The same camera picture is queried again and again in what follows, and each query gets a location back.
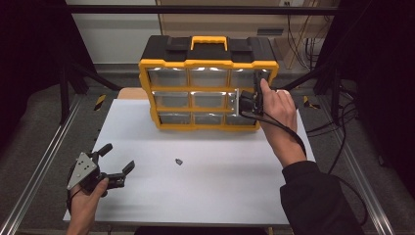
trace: black sleeve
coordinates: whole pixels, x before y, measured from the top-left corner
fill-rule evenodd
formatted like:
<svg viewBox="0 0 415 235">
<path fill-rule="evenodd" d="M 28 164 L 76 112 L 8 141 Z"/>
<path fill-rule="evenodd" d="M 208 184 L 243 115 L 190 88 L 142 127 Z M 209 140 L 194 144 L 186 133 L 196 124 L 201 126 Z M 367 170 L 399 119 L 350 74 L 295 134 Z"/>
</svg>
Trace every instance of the black sleeve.
<svg viewBox="0 0 415 235">
<path fill-rule="evenodd" d="M 314 162 L 290 164 L 283 174 L 281 203 L 296 235 L 364 234 L 336 177 Z"/>
</svg>

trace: white tabletop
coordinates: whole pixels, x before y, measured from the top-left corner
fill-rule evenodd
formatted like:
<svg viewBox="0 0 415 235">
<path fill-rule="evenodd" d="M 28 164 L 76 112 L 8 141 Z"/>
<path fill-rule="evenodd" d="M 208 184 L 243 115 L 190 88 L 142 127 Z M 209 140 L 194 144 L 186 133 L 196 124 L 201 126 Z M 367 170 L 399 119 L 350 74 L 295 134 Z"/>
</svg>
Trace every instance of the white tabletop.
<svg viewBox="0 0 415 235">
<path fill-rule="evenodd" d="M 102 172 L 132 160 L 125 187 L 112 189 L 96 221 L 153 225 L 272 226 L 288 224 L 280 203 L 282 167 L 262 130 L 156 129 L 147 100 L 114 100 L 94 151 L 112 143 Z M 315 161 L 298 114 L 299 136 Z M 64 220 L 70 220 L 68 212 Z"/>
</svg>

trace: hand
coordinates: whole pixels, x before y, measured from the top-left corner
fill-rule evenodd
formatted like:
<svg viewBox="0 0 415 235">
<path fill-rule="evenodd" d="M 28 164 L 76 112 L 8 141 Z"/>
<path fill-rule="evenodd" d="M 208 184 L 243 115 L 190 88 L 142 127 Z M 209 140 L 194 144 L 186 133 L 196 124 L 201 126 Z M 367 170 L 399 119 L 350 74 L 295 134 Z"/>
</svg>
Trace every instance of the hand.
<svg viewBox="0 0 415 235">
<path fill-rule="evenodd" d="M 91 195 L 84 193 L 79 185 L 72 188 L 71 195 L 80 191 L 72 198 L 70 224 L 67 234 L 88 234 L 95 221 L 95 211 L 97 210 L 98 202 L 101 195 L 107 190 L 108 182 L 108 178 L 101 180 Z"/>
<path fill-rule="evenodd" d="M 286 90 L 278 90 L 277 92 L 271 90 L 265 79 L 260 81 L 260 87 L 263 94 L 263 109 L 267 113 L 264 118 L 272 121 L 268 116 L 270 115 L 297 132 L 297 110 L 290 93 Z M 260 125 L 283 167 L 306 161 L 301 146 L 289 133 L 266 122 L 261 122 Z"/>
</svg>

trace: white wall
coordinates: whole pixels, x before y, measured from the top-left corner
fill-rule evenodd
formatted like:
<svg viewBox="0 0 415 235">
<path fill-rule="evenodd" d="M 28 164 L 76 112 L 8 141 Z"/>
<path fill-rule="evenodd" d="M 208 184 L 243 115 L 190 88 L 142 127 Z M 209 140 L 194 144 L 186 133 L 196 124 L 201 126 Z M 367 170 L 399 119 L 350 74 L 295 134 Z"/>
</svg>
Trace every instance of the white wall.
<svg viewBox="0 0 415 235">
<path fill-rule="evenodd" d="M 156 5 L 155 0 L 67 0 L 69 5 Z M 160 35 L 156 14 L 73 14 L 94 64 L 138 64 L 151 35 Z"/>
</svg>

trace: person's left hand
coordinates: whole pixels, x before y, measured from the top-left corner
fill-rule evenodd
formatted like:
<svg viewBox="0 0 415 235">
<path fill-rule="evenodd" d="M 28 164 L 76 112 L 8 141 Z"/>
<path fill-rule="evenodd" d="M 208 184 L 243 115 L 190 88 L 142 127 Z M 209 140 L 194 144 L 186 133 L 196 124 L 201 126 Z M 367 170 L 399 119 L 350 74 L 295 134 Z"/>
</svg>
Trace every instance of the person's left hand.
<svg viewBox="0 0 415 235">
<path fill-rule="evenodd" d="M 91 195 L 86 194 L 79 185 L 71 189 L 71 195 L 77 193 L 72 198 L 70 224 L 67 234 L 88 234 L 95 221 L 95 211 L 97 210 L 98 202 L 107 190 L 108 181 L 108 178 L 101 180 Z"/>
</svg>

